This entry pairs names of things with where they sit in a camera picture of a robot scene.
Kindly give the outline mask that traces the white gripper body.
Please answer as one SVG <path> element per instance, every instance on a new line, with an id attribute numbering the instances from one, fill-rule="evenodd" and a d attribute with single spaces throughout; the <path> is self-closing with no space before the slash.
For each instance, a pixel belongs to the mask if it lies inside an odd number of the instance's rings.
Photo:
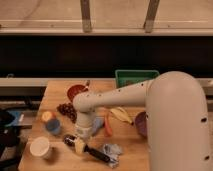
<path id="1" fill-rule="evenodd" d="M 92 136 L 92 128 L 91 127 L 82 127 L 78 124 L 75 125 L 75 133 L 81 139 L 89 139 Z"/>

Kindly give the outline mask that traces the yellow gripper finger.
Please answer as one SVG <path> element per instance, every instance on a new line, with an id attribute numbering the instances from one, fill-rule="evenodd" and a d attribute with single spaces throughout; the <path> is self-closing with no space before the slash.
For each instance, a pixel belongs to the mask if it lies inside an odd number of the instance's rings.
<path id="1" fill-rule="evenodd" d="M 81 155 L 84 152 L 84 148 L 86 146 L 85 142 L 80 138 L 74 140 L 75 143 L 75 151 L 78 155 Z"/>

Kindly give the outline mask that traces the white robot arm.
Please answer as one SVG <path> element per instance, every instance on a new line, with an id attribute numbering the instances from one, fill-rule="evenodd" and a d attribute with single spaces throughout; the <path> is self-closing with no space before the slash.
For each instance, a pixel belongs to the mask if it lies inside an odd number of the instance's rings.
<path id="1" fill-rule="evenodd" d="M 111 91 L 74 97 L 76 133 L 91 136 L 94 109 L 133 106 L 146 110 L 150 171 L 212 171 L 208 109 L 201 84 L 185 72 L 170 71 L 152 80 Z"/>

